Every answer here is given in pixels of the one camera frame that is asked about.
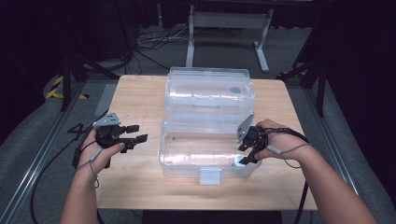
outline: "hazard stripe tape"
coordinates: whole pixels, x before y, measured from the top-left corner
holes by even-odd
[[[58,98],[58,99],[63,99],[64,95],[61,93],[56,93],[56,90],[58,89],[59,85],[61,82],[64,80],[64,77],[62,75],[59,75],[56,80],[53,82],[49,93],[47,93],[46,98]],[[88,100],[90,98],[89,94],[81,94],[78,99],[80,100]]]

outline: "wooden table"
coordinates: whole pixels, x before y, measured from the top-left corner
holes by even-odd
[[[304,186],[301,169],[267,159],[250,178],[224,178],[219,186],[200,186],[198,178],[171,178],[158,160],[165,116],[166,77],[123,76],[110,110],[121,125],[140,125],[138,134],[148,141],[113,157],[110,168],[99,174],[98,208],[179,210],[295,210]],[[282,81],[253,79],[255,122],[273,119],[302,133],[300,122]],[[304,209],[316,210],[308,191]]]

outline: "dark background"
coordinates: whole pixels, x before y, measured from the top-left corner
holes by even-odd
[[[95,2],[15,0],[0,3],[3,77],[0,143],[45,102],[43,89],[59,74],[64,55],[70,49],[95,61],[125,53],[115,3]],[[325,51],[328,80],[337,102],[363,154],[394,203],[396,6],[390,1],[374,0],[348,0],[338,5],[341,8],[336,13],[325,13],[319,21],[317,12],[299,15],[292,9],[279,10],[273,25],[315,24],[300,63],[322,57]],[[163,16],[174,15],[165,19],[164,27],[186,22],[186,6],[166,6],[163,11]],[[152,4],[131,4],[121,13],[132,28],[140,23],[144,26],[157,23],[152,19],[156,17],[156,7]],[[329,43],[331,50],[324,50]]]

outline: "human arm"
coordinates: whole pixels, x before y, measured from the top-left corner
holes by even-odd
[[[62,211],[61,223],[97,223],[96,220],[96,192],[95,180],[106,166],[107,161],[124,148],[124,144],[103,149],[90,161],[92,155],[100,148],[95,141],[96,130],[92,129],[82,144],[81,157],[78,168],[67,193]]]
[[[259,122],[257,126],[286,127],[269,119]],[[268,145],[284,152],[302,144],[305,144],[305,141],[287,133],[268,134]],[[299,147],[282,155],[285,159],[296,160],[300,163],[318,210],[326,223],[376,223],[363,200],[313,147]],[[255,155],[257,160],[270,157],[283,159],[267,149]]]

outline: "transparent lid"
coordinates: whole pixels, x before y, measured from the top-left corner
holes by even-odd
[[[167,76],[166,122],[173,131],[234,133],[253,112],[248,70],[173,67]]]

